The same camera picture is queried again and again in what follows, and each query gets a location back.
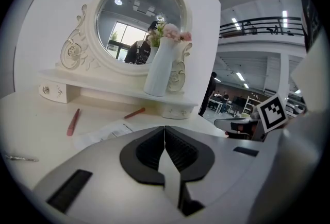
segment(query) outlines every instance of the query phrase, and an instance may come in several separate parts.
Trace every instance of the paper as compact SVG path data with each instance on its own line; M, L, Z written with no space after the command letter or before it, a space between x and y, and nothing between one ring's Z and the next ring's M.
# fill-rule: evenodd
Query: paper
M73 144L78 150L84 150L86 147L107 140L123 136L135 131L133 126L127 121L120 119L110 123L99 130L73 136Z

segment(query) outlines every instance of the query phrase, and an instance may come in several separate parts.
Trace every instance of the pink flower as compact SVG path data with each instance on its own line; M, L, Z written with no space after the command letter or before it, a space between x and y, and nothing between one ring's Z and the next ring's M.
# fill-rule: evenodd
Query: pink flower
M183 41L191 41L191 33L190 32L181 33L180 39Z
M174 31L179 32L179 29L174 24L166 24L164 26L164 31Z

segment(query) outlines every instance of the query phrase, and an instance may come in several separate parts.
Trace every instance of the small drawer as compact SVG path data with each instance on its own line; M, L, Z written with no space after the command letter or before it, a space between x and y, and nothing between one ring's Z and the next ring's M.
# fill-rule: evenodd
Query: small drawer
M44 80L39 85L39 94L46 99L61 103L68 103L80 95L80 88Z
M160 115L168 119L188 119L194 107L162 104L159 108Z

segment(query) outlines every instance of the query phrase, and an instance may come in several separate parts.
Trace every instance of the white vase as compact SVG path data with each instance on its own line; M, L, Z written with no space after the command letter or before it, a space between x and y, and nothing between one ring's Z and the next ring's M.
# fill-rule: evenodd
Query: white vase
M144 92L153 96L165 95L173 62L174 40L168 37L160 39L158 52L150 66Z
M149 55L148 59L145 62L146 64L150 64L154 60L157 51L158 51L157 46L151 46L150 47L150 55Z

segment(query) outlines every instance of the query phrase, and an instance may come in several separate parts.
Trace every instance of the balcony railing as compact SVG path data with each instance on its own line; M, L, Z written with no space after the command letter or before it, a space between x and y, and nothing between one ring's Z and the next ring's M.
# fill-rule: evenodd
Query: balcony railing
M299 17L262 17L221 25L219 38L260 34L287 36L304 35L303 26Z

